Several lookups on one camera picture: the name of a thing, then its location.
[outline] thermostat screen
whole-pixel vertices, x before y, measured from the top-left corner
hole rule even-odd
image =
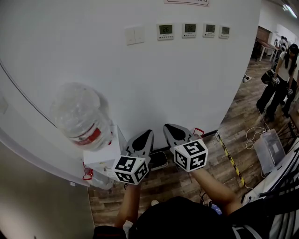
[[[206,25],[206,32],[215,32],[215,25]]]
[[[196,25],[195,24],[185,24],[185,32],[195,32]]]
[[[172,34],[172,25],[161,25],[160,34]]]
[[[229,34],[229,28],[222,27],[222,34]]]

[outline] fluorescent light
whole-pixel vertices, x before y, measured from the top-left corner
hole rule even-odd
[[[296,14],[293,12],[293,10],[291,9],[291,7],[289,5],[286,5],[286,8],[291,12],[293,17],[297,18]]]

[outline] striped floor tape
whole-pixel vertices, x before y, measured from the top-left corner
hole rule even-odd
[[[229,154],[227,148],[225,147],[225,145],[224,145],[224,143],[223,143],[223,141],[222,141],[222,138],[220,137],[220,135],[219,135],[218,133],[216,133],[215,137],[216,137],[216,140],[217,140],[218,142],[220,142],[222,148],[224,149],[225,155],[228,157],[230,163],[234,166],[235,171],[236,171],[237,175],[239,176],[239,178],[240,178],[242,184],[246,187],[244,178],[242,177],[242,175],[241,175],[239,169],[237,168],[237,165],[235,164],[235,162],[234,162],[232,156]]]

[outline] light switch panel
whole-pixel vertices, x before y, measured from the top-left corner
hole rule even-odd
[[[134,27],[134,34],[135,34],[135,43],[144,42],[144,27],[143,26]]]
[[[126,44],[135,44],[134,28],[125,28]]]
[[[6,110],[8,108],[8,103],[4,99],[4,97],[0,98],[0,113],[5,114]]]

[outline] black bag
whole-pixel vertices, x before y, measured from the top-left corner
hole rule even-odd
[[[265,74],[263,74],[262,82],[264,84],[270,84],[272,83],[273,77],[274,77],[274,73],[271,70],[268,70]]]

